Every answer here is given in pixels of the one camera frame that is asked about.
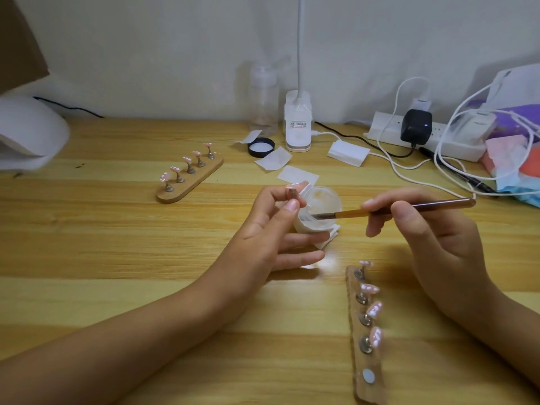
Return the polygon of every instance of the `paintbrush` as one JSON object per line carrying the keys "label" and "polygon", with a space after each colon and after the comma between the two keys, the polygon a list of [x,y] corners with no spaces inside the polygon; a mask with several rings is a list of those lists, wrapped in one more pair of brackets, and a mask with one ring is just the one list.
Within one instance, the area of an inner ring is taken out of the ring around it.
{"label": "paintbrush", "polygon": [[[438,202],[411,204],[420,213],[433,212],[444,209],[466,209],[476,204],[474,199],[455,199],[455,200],[440,200]],[[389,207],[383,207],[377,211],[365,211],[362,209],[336,211],[334,213],[319,213],[312,214],[311,216],[315,220],[328,220],[328,219],[350,219],[351,217],[368,217],[368,216],[384,216],[391,215]]]}

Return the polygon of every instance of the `hand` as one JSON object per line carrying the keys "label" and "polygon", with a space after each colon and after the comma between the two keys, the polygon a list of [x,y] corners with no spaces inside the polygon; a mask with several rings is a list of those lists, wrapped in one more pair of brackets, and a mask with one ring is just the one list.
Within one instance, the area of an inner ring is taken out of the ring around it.
{"label": "hand", "polygon": [[289,186],[267,186],[262,189],[246,221],[200,280],[223,296],[227,303],[240,302],[233,310],[238,315],[243,302],[266,281],[272,271],[310,265],[322,260],[321,250],[291,253],[294,248],[311,246],[328,240],[329,233],[289,233],[294,219],[306,200],[300,195],[288,199],[293,187],[299,193],[307,182]]}
{"label": "hand", "polygon": [[[430,191],[404,187],[368,200],[362,209],[374,212],[391,206],[396,226],[413,252],[421,286],[443,313],[459,322],[496,288],[485,269],[482,241],[473,220],[456,210],[421,215],[410,205],[436,200],[440,199]],[[392,217],[369,217],[366,235],[377,236]]]}

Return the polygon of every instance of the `person's left arm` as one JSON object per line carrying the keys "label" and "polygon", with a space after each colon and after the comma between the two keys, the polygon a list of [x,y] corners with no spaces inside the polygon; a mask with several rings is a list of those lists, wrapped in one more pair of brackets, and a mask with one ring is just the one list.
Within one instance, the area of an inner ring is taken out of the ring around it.
{"label": "person's left arm", "polygon": [[288,252],[328,239],[327,232],[288,232],[305,205],[300,197],[288,200],[285,186],[264,188],[216,262],[190,286],[1,361],[0,403],[106,404],[126,394],[240,315],[272,270],[324,257]]}

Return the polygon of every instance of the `person's right arm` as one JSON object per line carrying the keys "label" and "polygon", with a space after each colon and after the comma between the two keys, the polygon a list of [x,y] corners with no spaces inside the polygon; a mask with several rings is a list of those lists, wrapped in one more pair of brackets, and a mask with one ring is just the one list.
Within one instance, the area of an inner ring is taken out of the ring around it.
{"label": "person's right arm", "polygon": [[[410,204],[439,200],[414,187],[390,190],[362,209],[391,205],[397,228],[413,253],[414,272],[424,291],[449,318],[540,388],[540,315],[507,297],[485,269],[480,234],[460,211],[420,215]],[[370,217],[366,235],[377,236],[384,217]]]}

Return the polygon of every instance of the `person's right hand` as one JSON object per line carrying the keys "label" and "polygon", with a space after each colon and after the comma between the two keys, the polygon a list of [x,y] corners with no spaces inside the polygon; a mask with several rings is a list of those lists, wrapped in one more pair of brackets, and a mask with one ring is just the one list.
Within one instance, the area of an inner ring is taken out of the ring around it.
{"label": "person's right hand", "polygon": [[[482,241],[473,220],[457,210],[421,215],[411,206],[437,200],[428,190],[403,187],[382,193],[361,207],[374,212],[391,206],[396,226],[413,252],[413,268],[421,286],[443,313],[460,322],[467,310],[489,299],[496,287],[485,269]],[[366,235],[377,236],[392,217],[369,217]]]}

